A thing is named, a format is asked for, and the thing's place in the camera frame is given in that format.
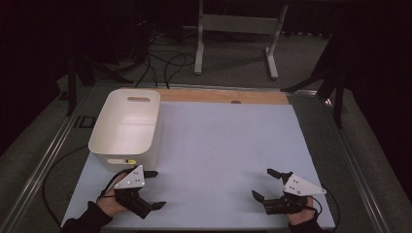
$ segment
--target white tabletop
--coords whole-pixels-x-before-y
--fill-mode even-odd
[[[235,230],[288,227],[283,215],[268,216],[252,196],[283,195],[282,181],[267,168],[294,172],[320,185],[291,105],[161,102],[163,123],[156,178],[139,192],[149,203],[165,201],[141,219],[121,213],[107,227],[152,230]],[[91,153],[63,222],[79,217],[113,176]],[[322,227],[334,223],[323,195],[315,196]]]

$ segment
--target metal frame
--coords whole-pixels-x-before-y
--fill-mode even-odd
[[[344,156],[344,159],[346,160],[349,171],[354,179],[354,183],[358,188],[360,198],[362,199],[366,211],[369,214],[373,227],[377,233],[391,233],[389,225],[382,214],[381,207],[379,206],[373,191],[361,171],[361,167],[357,162],[348,140],[346,139],[343,129],[336,125],[333,115],[333,106],[329,99],[324,102],[324,109],[329,122],[334,125],[333,129],[340,140],[340,145],[345,151],[346,156]]]
[[[275,59],[273,57],[276,44],[281,33],[282,25],[285,19],[288,5],[282,7],[278,18],[262,18],[262,17],[234,17],[234,16],[218,16],[203,14],[203,0],[199,0],[199,20],[198,20],[198,35],[197,35],[197,50],[194,61],[194,74],[202,73],[203,63],[203,31],[226,31],[226,32],[245,32],[273,35],[273,41],[269,48],[265,49],[267,64],[269,67],[270,78],[277,80],[279,75],[276,69]]]

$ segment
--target table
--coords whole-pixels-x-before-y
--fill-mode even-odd
[[[270,78],[278,79],[278,71],[276,69],[273,53],[281,33],[282,25],[288,5],[282,7],[278,18],[263,18],[263,17],[235,17],[235,16],[219,16],[203,14],[203,0],[199,0],[199,21],[198,21],[198,36],[197,50],[194,62],[194,74],[202,73],[203,62],[203,31],[225,31],[225,32],[245,32],[273,35],[273,41],[269,48],[265,49],[267,65],[269,67]]]
[[[269,166],[280,172],[294,171],[320,184],[286,96],[280,92],[255,91],[157,91],[162,98],[159,120],[163,122],[156,167],[159,176],[147,180],[141,195],[148,202],[166,201],[167,204],[144,220],[133,213],[122,213],[108,227],[134,230],[286,228],[286,218],[267,216],[251,193],[254,189],[267,198],[279,198],[283,194],[282,183],[266,175]],[[228,104],[233,101],[243,104]],[[113,175],[90,154],[63,222],[79,216],[86,209],[86,201],[94,200]],[[334,223],[326,199],[317,198],[324,209],[319,223],[332,228]]]

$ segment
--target wire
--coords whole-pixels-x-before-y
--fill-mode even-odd
[[[321,183],[321,186],[326,190],[326,195],[328,195],[328,196],[331,197],[331,199],[332,199],[332,201],[333,201],[333,203],[335,204],[336,209],[337,209],[336,226],[335,226],[335,228],[332,230],[332,233],[333,233],[333,232],[336,231],[336,229],[339,227],[339,224],[340,224],[340,208],[339,208],[339,205],[337,204],[337,201],[336,201],[335,197],[334,197],[333,194],[330,192],[330,190],[328,190],[323,183]]]
[[[157,86],[157,75],[155,74],[155,68],[152,66],[151,67],[152,69],[152,73],[154,74],[153,76],[152,76],[152,78],[153,78],[153,80],[154,80],[154,88],[158,88],[158,86]]]
[[[117,172],[117,173],[110,179],[110,181],[107,183],[106,187],[100,192],[100,195],[97,197],[97,200],[99,200],[99,199],[102,198],[102,197],[113,197],[114,195],[105,196],[105,194],[106,194],[106,192],[109,190],[109,188],[112,187],[112,185],[113,185],[114,182],[115,182],[115,179],[116,179],[118,176],[120,176],[121,174],[123,174],[123,173],[129,174],[129,173],[130,173],[131,171],[133,171],[135,168],[136,168],[136,167],[126,168],[126,169],[123,169],[123,170]]]
[[[189,55],[189,54],[184,54],[184,53],[179,52],[179,51],[176,51],[176,50],[152,50],[152,51],[157,51],[157,52],[175,52],[175,53],[177,53],[177,55],[171,57],[169,60],[165,60],[165,59],[163,59],[163,58],[161,58],[161,57],[158,57],[158,56],[152,54],[151,52],[149,52],[149,55],[150,55],[150,56],[152,56],[152,57],[154,57],[154,58],[156,58],[156,59],[159,59],[159,60],[161,60],[161,61],[163,61],[163,62],[166,63],[166,65],[165,65],[165,67],[164,67],[163,76],[164,76],[164,82],[165,82],[166,87],[167,87],[168,89],[170,89],[170,86],[169,86],[170,80],[171,80],[175,75],[177,75],[185,66],[190,66],[190,65],[194,64],[194,61],[195,61],[194,56]],[[173,63],[173,62],[172,62],[174,59],[176,59],[176,58],[178,58],[178,57],[180,57],[180,56],[182,56],[183,59],[184,59],[183,64],[177,64],[177,63]],[[190,57],[190,58],[191,58],[191,62],[187,63],[187,57]],[[171,76],[167,77],[167,69],[168,69],[168,67],[169,67],[170,65],[178,66],[179,69],[178,69],[175,73],[173,73]]]
[[[321,208],[321,209],[318,211],[318,216],[319,216],[319,215],[322,213],[322,211],[323,211],[322,205],[321,205],[321,203],[320,203],[316,198],[314,198],[313,196],[310,196],[310,198],[312,198],[313,200],[315,200],[315,201],[318,203],[319,207]]]
[[[61,156],[60,158],[58,158],[58,159],[51,165],[51,168],[50,168],[49,171],[46,173],[45,178],[44,178],[43,183],[42,183],[42,199],[43,199],[43,202],[45,203],[46,209],[48,210],[49,214],[51,215],[51,217],[53,218],[55,224],[57,225],[57,227],[58,227],[59,229],[60,229],[61,222],[58,220],[57,216],[56,216],[56,215],[54,214],[54,212],[52,211],[52,208],[50,207],[49,202],[48,202],[48,200],[47,200],[47,197],[46,197],[46,183],[47,183],[47,181],[48,181],[49,174],[51,173],[51,171],[52,171],[52,169],[55,167],[55,165],[57,165],[61,160],[63,160],[63,159],[66,158],[67,156],[69,156],[69,155],[71,155],[71,154],[73,154],[73,153],[75,153],[75,152],[77,152],[77,151],[80,151],[80,150],[82,150],[82,149],[84,149],[84,148],[87,148],[87,145],[82,146],[82,147],[80,147],[80,148],[77,148],[77,149],[75,149],[75,150],[71,150],[71,151],[67,152],[66,154],[64,154],[63,156]]]

